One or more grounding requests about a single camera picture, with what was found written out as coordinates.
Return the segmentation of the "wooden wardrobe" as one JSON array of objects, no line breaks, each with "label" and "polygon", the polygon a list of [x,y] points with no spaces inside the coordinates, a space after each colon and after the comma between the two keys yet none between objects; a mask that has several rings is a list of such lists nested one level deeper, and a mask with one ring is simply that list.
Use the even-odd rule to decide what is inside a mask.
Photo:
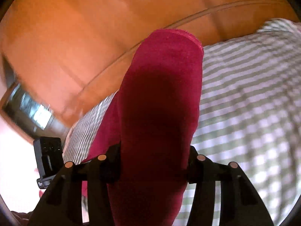
[{"label": "wooden wardrobe", "polygon": [[72,125],[118,89],[138,45],[178,28],[203,45],[298,21],[287,0],[15,0],[1,21],[1,55],[26,90]]}]

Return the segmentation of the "maroon red garment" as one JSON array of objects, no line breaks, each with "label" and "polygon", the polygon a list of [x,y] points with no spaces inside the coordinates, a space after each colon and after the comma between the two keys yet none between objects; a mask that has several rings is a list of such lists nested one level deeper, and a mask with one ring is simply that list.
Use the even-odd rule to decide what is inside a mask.
[{"label": "maroon red garment", "polygon": [[172,225],[198,126],[204,51],[183,30],[157,30],[137,49],[87,156],[121,145],[108,193],[116,225]]}]

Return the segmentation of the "green white checkered bedsheet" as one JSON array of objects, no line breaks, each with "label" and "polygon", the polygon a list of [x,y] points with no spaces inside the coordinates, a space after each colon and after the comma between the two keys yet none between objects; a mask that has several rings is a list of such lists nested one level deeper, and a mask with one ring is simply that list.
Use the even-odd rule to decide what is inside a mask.
[{"label": "green white checkered bedsheet", "polygon": [[272,19],[205,46],[199,109],[192,145],[237,162],[280,225],[300,197],[299,25]]}]

